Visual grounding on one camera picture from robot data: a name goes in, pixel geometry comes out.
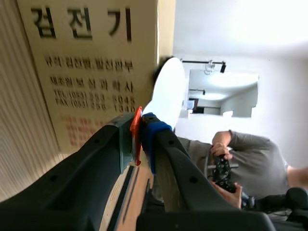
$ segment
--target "screw hole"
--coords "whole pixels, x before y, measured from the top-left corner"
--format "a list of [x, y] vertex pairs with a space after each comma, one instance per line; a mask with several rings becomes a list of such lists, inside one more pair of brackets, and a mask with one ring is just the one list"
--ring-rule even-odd
[[57, 179], [58, 179], [58, 176], [56, 176], [56, 175], [53, 175], [53, 176], [50, 177], [51, 182], [55, 182]]
[[189, 179], [189, 182], [195, 184], [195, 183], [198, 182], [198, 179], [197, 179], [196, 177], [191, 177], [191, 178]]

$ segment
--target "man's arm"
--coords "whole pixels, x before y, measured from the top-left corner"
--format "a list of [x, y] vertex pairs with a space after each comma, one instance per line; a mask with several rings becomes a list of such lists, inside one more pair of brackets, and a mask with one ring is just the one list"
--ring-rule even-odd
[[228, 147], [231, 141], [231, 133], [230, 131], [219, 131], [215, 134], [212, 140], [212, 144], [221, 143], [224, 146]]
[[223, 154], [226, 159], [232, 159], [232, 154], [230, 154], [227, 147], [231, 147], [237, 151], [243, 151], [249, 149], [269, 149], [275, 146], [268, 138], [232, 130], [217, 132], [212, 140], [212, 144], [211, 153], [215, 156]]
[[268, 138], [229, 130], [231, 135], [228, 144], [234, 150], [268, 149], [275, 144]]

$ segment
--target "beige sign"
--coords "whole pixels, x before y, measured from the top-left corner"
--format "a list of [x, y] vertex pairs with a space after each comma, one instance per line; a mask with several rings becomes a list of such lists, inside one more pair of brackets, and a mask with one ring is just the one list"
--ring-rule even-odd
[[63, 153], [145, 106], [157, 65], [157, 2], [19, 0]]

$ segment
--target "game controller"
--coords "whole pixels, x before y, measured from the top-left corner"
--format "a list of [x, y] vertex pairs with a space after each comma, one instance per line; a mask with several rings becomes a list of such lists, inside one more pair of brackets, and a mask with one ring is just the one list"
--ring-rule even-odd
[[[224, 155], [214, 156], [214, 166], [209, 166], [213, 171], [213, 181], [216, 185], [224, 190], [235, 193], [236, 186], [231, 180], [231, 169], [239, 167], [238, 164], [229, 164], [229, 161], [224, 158]], [[241, 208], [251, 209], [255, 207], [255, 199], [252, 196], [248, 196], [242, 191], [242, 204]]]
[[238, 167], [238, 165], [230, 166], [229, 161], [224, 158], [224, 155], [214, 156], [213, 158], [216, 166], [213, 169], [213, 180], [215, 184], [228, 192], [235, 193], [236, 187], [230, 179], [230, 173], [231, 169]]

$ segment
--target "black handle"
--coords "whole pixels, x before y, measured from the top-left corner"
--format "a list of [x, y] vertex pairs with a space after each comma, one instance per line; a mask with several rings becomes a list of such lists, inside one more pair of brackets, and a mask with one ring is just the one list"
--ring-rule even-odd
[[[148, 124], [159, 121], [154, 115], [144, 116], [141, 134]], [[171, 130], [155, 133], [152, 147], [167, 212], [235, 209], [216, 192]]]
[[119, 175], [119, 128], [104, 126], [78, 152], [0, 203], [0, 230], [98, 230]]

